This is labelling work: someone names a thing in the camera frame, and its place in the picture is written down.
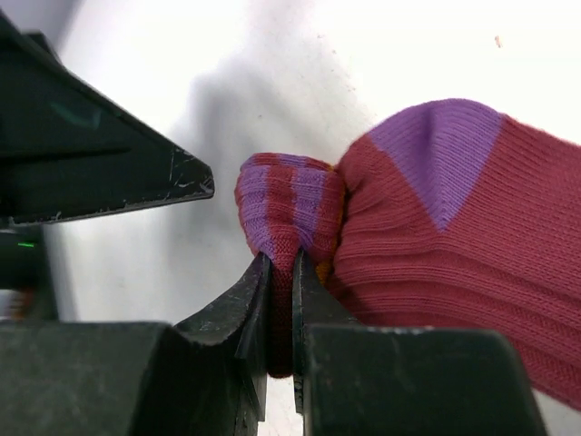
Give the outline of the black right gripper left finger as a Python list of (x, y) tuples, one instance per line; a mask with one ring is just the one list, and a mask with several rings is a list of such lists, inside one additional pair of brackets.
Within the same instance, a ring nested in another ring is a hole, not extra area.
[(4, 435), (253, 435), (265, 418), (271, 262), (175, 325), (5, 322)]

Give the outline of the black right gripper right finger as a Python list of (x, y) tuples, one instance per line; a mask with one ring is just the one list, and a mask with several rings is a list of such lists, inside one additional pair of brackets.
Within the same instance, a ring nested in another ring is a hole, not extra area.
[(292, 285), (295, 404), (307, 435), (543, 435), (518, 353), (497, 332), (372, 327), (320, 283)]

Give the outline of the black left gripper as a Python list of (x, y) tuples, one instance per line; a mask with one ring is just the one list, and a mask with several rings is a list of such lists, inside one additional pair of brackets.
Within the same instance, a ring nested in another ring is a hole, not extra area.
[(59, 318), (41, 223), (209, 199), (210, 166), (1, 20), (1, 319)]

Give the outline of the maroon purple ribbed sock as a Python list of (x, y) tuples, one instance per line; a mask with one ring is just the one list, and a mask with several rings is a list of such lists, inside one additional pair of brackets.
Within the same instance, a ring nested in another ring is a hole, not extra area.
[(235, 188), (273, 264), (267, 370), (292, 372), (291, 287), (306, 252), (361, 322), (484, 328), (533, 386), (580, 405), (580, 148), (484, 104), (392, 115), (336, 164), (261, 153)]

